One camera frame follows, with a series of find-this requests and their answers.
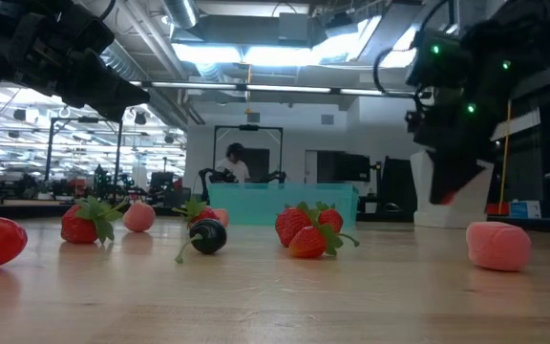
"table surface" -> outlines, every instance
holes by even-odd
[[[177,219],[116,224],[105,247],[21,223],[0,269],[0,343],[550,343],[550,234],[531,233],[524,273],[474,268],[463,230],[359,224],[337,258],[290,259],[274,229],[232,226],[219,254],[190,248]]]

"black frame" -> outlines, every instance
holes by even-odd
[[[258,125],[216,125],[214,127],[214,154],[212,168],[216,169],[216,148],[218,147],[218,131],[220,129],[239,129],[241,131],[259,131],[259,130],[277,130],[279,131],[279,172],[282,172],[282,156],[284,153],[284,128],[282,127],[262,127]]]
[[[100,121],[104,122],[113,122],[116,123],[113,120],[107,120],[107,119],[101,119],[101,118],[50,118],[50,133],[48,136],[48,154],[46,155],[46,175],[44,176],[44,181],[47,181],[50,179],[50,165],[53,159],[53,141],[54,141],[54,135],[58,133],[58,130],[54,131],[54,125],[59,121],[67,121],[68,123],[70,121],[77,121],[77,122],[84,122],[84,123],[99,123]],[[116,167],[114,172],[114,186],[117,185],[118,182],[118,173],[120,172],[120,145],[122,144],[122,120],[118,123],[118,141],[117,141],[117,147],[116,147]],[[114,187],[114,199],[116,198],[116,188]]]

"black hair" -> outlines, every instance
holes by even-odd
[[[235,154],[239,157],[239,154],[242,153],[242,151],[243,146],[240,143],[232,143],[228,146],[228,148],[226,148],[226,157],[229,158],[231,154]]]

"red strawberry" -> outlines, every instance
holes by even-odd
[[[125,204],[112,208],[107,203],[100,203],[93,196],[89,196],[87,200],[78,199],[76,202],[61,219],[61,238],[74,244],[89,244],[96,239],[101,244],[106,239],[114,241],[114,228],[110,222],[122,217],[117,210]]]
[[[188,228],[198,220],[213,219],[220,220],[218,215],[207,206],[207,202],[199,202],[196,198],[191,197],[190,200],[184,204],[186,210],[173,209],[180,214],[184,215],[184,221],[188,223]]]
[[[78,204],[67,210],[61,219],[61,238],[74,244],[90,244],[96,240],[95,223],[91,220],[84,220],[75,217],[75,213],[80,209]]]
[[[316,226],[306,226],[290,243],[290,255],[295,258],[318,258],[326,252],[328,242]]]
[[[335,233],[331,224],[319,224],[319,209],[312,209],[307,212],[312,225],[304,227],[299,231],[290,243],[290,255],[296,258],[317,258],[324,252],[329,255],[336,255],[336,249],[343,246],[341,237],[346,237],[353,242],[355,247],[360,243],[347,234]]]
[[[320,217],[317,219],[317,222],[320,225],[331,225],[335,233],[340,233],[341,228],[343,228],[343,217],[336,210],[334,204],[328,207],[326,204],[318,202],[317,208],[320,210]]]
[[[275,230],[279,235],[279,240],[284,247],[288,247],[296,233],[306,226],[311,226],[311,219],[308,215],[308,206],[302,202],[296,207],[286,207],[286,210],[277,216],[275,221]]]

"person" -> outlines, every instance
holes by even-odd
[[[226,148],[226,158],[216,163],[216,170],[223,172],[229,170],[237,178],[239,183],[245,183],[249,180],[249,170],[245,162],[241,161],[243,146],[240,143],[233,143]]]

